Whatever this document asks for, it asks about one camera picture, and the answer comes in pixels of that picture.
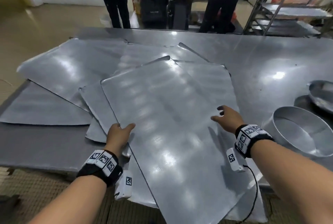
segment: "black pants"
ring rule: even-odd
[[[217,32],[219,34],[227,33],[237,2],[238,0],[208,0],[199,33],[207,33],[210,30],[220,9]]]
[[[127,0],[104,0],[106,9],[109,12],[112,26],[114,28],[121,28],[118,10],[122,18],[123,27],[131,28],[130,14],[128,13]]]

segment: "black cable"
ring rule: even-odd
[[[250,167],[248,167],[247,165],[243,165],[243,166],[249,168],[249,170],[252,172],[252,175],[253,175],[253,177],[254,177],[255,185],[256,185],[256,187],[257,187],[257,190],[256,190],[256,193],[255,193],[255,197],[254,197],[254,201],[253,201],[253,205],[252,205],[252,208],[251,208],[250,213],[245,217],[244,220],[242,220],[242,221],[240,221],[240,222],[237,222],[237,224],[241,224],[241,223],[245,222],[245,221],[250,217],[250,215],[252,214],[252,211],[253,211],[253,209],[254,209],[254,205],[255,205],[255,202],[256,202],[256,200],[257,200],[257,197],[258,197],[258,182],[257,182],[257,179],[255,178],[255,175],[254,175],[254,173],[253,173],[253,171],[252,171],[252,169],[251,169]]]

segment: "hand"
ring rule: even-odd
[[[109,129],[108,136],[106,138],[105,150],[111,151],[117,157],[120,156],[121,150],[126,145],[132,129],[135,128],[135,124],[131,123],[125,128],[121,128],[120,124],[115,123]]]
[[[220,124],[225,131],[235,134],[236,129],[240,125],[245,124],[242,116],[232,108],[223,105],[219,106],[217,109],[219,111],[223,110],[222,112],[220,112],[220,115],[222,115],[222,117],[212,116],[211,119]]]

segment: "forearm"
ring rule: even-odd
[[[251,156],[275,193],[290,203],[305,223],[331,223],[331,171],[270,140],[256,142]]]
[[[102,204],[106,184],[96,176],[73,181],[30,224],[91,224]]]

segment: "stack of metal sheets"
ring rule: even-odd
[[[72,39],[18,72],[31,82],[0,115],[2,122],[90,124],[86,137],[98,142],[106,142],[112,124],[136,123],[123,152],[134,176],[129,200],[158,206],[167,223],[218,223],[249,213],[254,178],[231,170],[225,152],[234,135],[210,120],[218,105],[238,110],[223,65],[182,43]],[[256,165],[248,164],[259,180]],[[266,221],[260,196],[252,220]]]

